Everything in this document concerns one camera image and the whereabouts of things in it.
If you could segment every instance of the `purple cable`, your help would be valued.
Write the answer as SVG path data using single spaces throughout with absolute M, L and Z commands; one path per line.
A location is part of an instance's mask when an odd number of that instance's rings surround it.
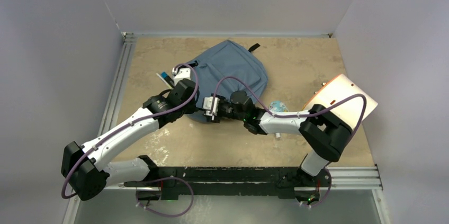
M 324 196 L 315 204 L 310 205 L 310 207 L 316 207 L 319 204 L 322 204 L 324 202 L 324 200 L 327 198 L 327 196 L 329 195 L 330 192 L 330 188 L 332 187 L 332 176 L 330 175 L 330 172 L 327 168 L 324 168 L 324 170 L 326 171 L 327 175 L 329 176 L 329 187 L 327 187 L 326 193 L 324 193 Z
M 166 177 L 166 178 L 161 178 L 161 179 L 149 181 L 148 183 L 157 183 L 157 182 L 161 182 L 161 181 L 165 181 L 165 180 L 178 180 L 178 181 L 184 183 L 185 185 L 187 185 L 187 188 L 190 191 L 190 195 L 192 196 L 192 199 L 190 200 L 190 204 L 188 205 L 188 207 L 183 212 L 178 213 L 178 214 L 166 214 L 166 213 L 161 213 L 161 212 L 155 211 L 155 210 L 153 210 L 151 208 L 145 207 L 143 204 L 141 204 L 139 202 L 139 198 L 137 197 L 137 192 L 136 192 L 137 205 L 142 207 L 142 208 L 144 208 L 145 210 L 147 210 L 149 212 L 152 212 L 152 213 L 157 214 L 157 215 L 162 216 L 162 217 L 176 218 L 176 217 L 179 217 L 179 216 L 182 216 L 182 215 L 186 214 L 190 210 L 192 205 L 193 205 L 193 189 L 192 189 L 192 187 L 190 186 L 190 184 L 188 182 L 186 182 L 185 180 L 183 180 L 181 178 L 178 178 L 178 177 Z
M 270 115 L 272 115 L 272 116 L 274 116 L 274 117 L 277 117 L 277 118 L 305 118 L 305 117 L 317 117 L 317 116 L 319 116 L 319 115 L 322 115 L 322 114 L 324 114 L 324 113 L 327 113 L 327 112 L 329 112 L 330 110 L 332 110 L 332 109 L 334 109 L 334 108 L 336 108 L 336 107 L 338 107 L 338 106 L 340 106 L 340 105 L 342 105 L 342 104 L 344 104 L 344 103 L 346 103 L 346 102 L 352 100 L 353 98 L 361 97 L 362 100 L 363 100 L 363 106 L 362 106 L 362 110 L 361 110 L 361 112 L 360 112 L 360 117 L 358 118 L 357 124 L 355 125 L 354 130 L 353 130 L 351 136 L 350 136 L 349 139 L 348 139 L 348 142 L 346 142 L 346 145 L 348 145 L 348 143 L 351 141 L 351 139 L 352 139 L 353 136 L 355 135 L 355 132 L 357 132 L 358 128 L 360 127 L 360 124 L 362 124 L 363 116 L 365 116 L 365 110 L 366 110 L 366 103 L 367 103 L 367 100 L 366 100 L 366 96 L 363 95 L 363 94 L 361 94 L 361 93 L 357 93 L 357 94 L 351 95 L 351 96 L 349 96 L 349 97 L 347 97 L 347 98 L 345 98 L 345 99 L 343 99 L 343 100 L 341 100 L 341 101 L 335 103 L 334 105 L 332 105 L 332 106 L 330 106 L 330 107 L 327 107 L 327 108 L 325 108 L 325 109 L 323 109 L 323 110 L 321 110 L 321 111 L 319 111 L 319 112 L 313 113 L 313 114 L 300 114 L 300 115 L 295 115 L 295 114 L 291 114 L 291 115 L 278 115 L 278 114 L 273 114 L 273 113 L 272 113 L 272 112 L 271 112 L 271 111 L 264 105 L 264 103 L 262 103 L 262 101 L 259 99 L 259 97 L 257 97 L 257 95 L 253 92 L 253 90 L 252 90 L 247 84 L 245 84 L 245 82 L 243 82 L 242 80 L 240 80 L 239 78 L 234 77 L 234 76 L 227 76 L 227 77 L 222 78 L 220 81 L 218 81 L 217 86 L 215 87 L 215 91 L 213 92 L 213 99 L 212 99 L 212 105 L 211 105 L 211 106 L 214 105 L 214 102 L 215 102 L 215 96 L 217 95 L 218 87 L 221 85 L 221 83 L 222 83 L 225 79 L 228 79 L 228 78 L 235 79 L 235 80 L 237 80 L 238 82 L 240 82 L 244 87 L 246 87 L 246 88 L 248 89 L 248 91 L 254 96 L 254 98 L 256 98 L 257 102 L 261 104 L 261 106 L 265 109 L 266 112 L 268 112 Z M 326 172 L 328 173 L 329 179 L 330 179 L 330 180 L 329 180 L 329 187 L 327 188 L 327 191 L 326 191 L 326 193 L 324 194 L 324 196 L 322 197 L 322 199 L 321 199 L 320 201 L 318 201 L 318 203 L 314 204 L 313 207 L 319 205 L 322 201 L 324 201 L 324 200 L 327 198 L 327 196 L 329 195 L 329 192 L 330 192 L 330 188 L 331 188 L 331 186 L 332 186 L 332 177 L 331 177 L 331 175 L 330 175 L 330 172 L 329 172 L 329 170 L 328 170 L 327 168 L 325 168 L 325 170 L 326 170 Z
M 151 115 L 147 115 L 145 117 L 140 117 L 137 118 L 135 120 L 133 120 L 131 123 L 135 124 L 137 122 L 146 120 L 146 119 L 150 119 L 150 118 L 154 118 L 154 117 L 158 117 L 164 114 L 168 114 L 171 113 L 173 111 L 179 110 L 180 108 L 184 107 L 185 105 L 187 105 L 187 103 L 189 103 L 196 95 L 196 92 L 198 91 L 199 88 L 199 83 L 198 83 L 198 74 L 196 73 L 196 71 L 188 64 L 179 64 L 176 66 L 176 68 L 178 68 L 179 66 L 185 66 L 187 68 L 190 68 L 191 71 L 193 71 L 193 74 L 195 75 L 195 89 L 193 90 L 192 95 L 181 105 L 176 106 L 172 109 L 166 110 L 164 112 L 160 112 L 160 113 L 156 113 L 156 114 L 151 114 Z M 102 140 L 100 140 L 95 147 L 98 148 L 99 146 L 101 146 L 102 144 L 104 144 L 106 141 L 108 141 L 110 138 L 114 137 L 115 135 L 117 135 L 117 133 L 120 133 L 121 131 L 123 131 L 124 129 L 130 127 L 131 124 L 127 123 L 125 125 L 123 125 L 122 127 L 112 131 L 109 135 L 105 136 Z M 69 173 L 67 174 L 66 179 L 64 180 L 64 184 L 62 185 L 62 191 L 61 191 L 61 196 L 63 199 L 70 199 L 73 196 L 76 196 L 76 193 L 72 194 L 72 195 L 66 195 L 66 189 L 67 189 L 67 185 L 69 183 L 69 180 L 71 178 L 71 176 L 73 175 L 73 173 L 75 172 L 75 170 L 78 168 L 78 166 L 80 165 L 80 163 L 89 156 L 89 154 L 91 154 L 94 151 L 94 148 L 89 149 L 85 154 L 83 154 L 81 156 L 81 158 L 74 164 L 74 166 L 71 168 L 71 170 L 69 171 Z

